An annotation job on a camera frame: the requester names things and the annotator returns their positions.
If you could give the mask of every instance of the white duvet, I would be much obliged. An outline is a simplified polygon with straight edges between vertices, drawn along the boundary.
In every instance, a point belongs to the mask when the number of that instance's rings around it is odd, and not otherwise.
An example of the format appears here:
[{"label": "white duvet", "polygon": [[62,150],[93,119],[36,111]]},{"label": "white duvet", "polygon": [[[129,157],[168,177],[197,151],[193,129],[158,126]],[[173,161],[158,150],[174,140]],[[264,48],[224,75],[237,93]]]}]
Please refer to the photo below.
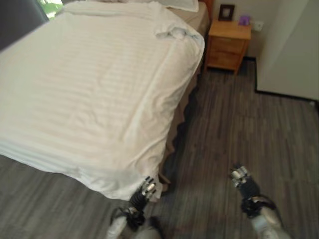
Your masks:
[{"label": "white duvet", "polygon": [[0,54],[0,154],[129,199],[157,179],[203,49],[159,3],[66,5]]}]

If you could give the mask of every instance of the wall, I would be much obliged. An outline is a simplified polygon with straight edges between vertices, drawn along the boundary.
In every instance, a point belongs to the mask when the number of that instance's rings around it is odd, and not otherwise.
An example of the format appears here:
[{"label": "wall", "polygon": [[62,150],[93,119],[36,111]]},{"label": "wall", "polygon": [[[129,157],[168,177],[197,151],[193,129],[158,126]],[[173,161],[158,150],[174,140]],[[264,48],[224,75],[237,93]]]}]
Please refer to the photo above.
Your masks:
[{"label": "wall", "polygon": [[318,10],[318,0],[284,0],[258,60],[258,90],[319,100]]},{"label": "wall", "polygon": [[36,0],[0,1],[0,50],[47,21]]},{"label": "wall", "polygon": [[239,20],[241,15],[250,15],[252,20],[265,23],[261,32],[253,32],[247,55],[259,57],[268,31],[276,17],[281,0],[215,0],[213,18],[218,18],[220,4],[234,4],[234,20]]}]

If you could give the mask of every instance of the purple object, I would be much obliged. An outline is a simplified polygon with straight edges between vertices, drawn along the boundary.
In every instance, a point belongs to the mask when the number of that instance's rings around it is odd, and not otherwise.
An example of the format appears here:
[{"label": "purple object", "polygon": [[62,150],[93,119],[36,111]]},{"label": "purple object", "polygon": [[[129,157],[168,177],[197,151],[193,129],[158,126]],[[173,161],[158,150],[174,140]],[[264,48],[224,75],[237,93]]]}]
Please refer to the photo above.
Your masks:
[{"label": "purple object", "polygon": [[250,16],[240,16],[239,25],[248,26],[250,24]]}]

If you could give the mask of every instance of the gray wood floor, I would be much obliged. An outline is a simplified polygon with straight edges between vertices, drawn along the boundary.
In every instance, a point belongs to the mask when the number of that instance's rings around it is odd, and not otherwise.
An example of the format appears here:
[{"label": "gray wood floor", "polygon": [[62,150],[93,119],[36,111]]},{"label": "gray wood floor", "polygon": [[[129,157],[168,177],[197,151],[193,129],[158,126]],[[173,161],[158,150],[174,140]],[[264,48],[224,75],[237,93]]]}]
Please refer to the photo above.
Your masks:
[{"label": "gray wood floor", "polygon": [[[214,70],[201,79],[185,137],[166,165],[171,191],[146,209],[168,239],[256,238],[227,178],[237,161],[277,202],[294,238],[319,238],[318,113],[304,101],[256,94],[254,81],[250,61],[237,77]],[[125,204],[0,157],[0,239],[102,239],[110,212]]]}]

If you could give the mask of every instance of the white wall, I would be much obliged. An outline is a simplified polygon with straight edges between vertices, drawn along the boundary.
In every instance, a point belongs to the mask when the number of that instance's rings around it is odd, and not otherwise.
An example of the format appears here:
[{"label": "white wall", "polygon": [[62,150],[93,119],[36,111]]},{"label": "white wall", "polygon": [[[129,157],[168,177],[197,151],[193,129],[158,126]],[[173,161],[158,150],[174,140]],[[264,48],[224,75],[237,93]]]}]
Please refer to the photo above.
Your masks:
[{"label": "white wall", "polygon": [[239,20],[241,15],[250,15],[252,20],[265,23],[261,32],[253,32],[247,55],[258,57],[268,35],[268,31],[276,17],[281,0],[215,0],[213,18],[218,18],[220,4],[234,4],[234,20]]},{"label": "white wall", "polygon": [[283,1],[258,59],[258,90],[319,100],[318,11],[318,0]]}]

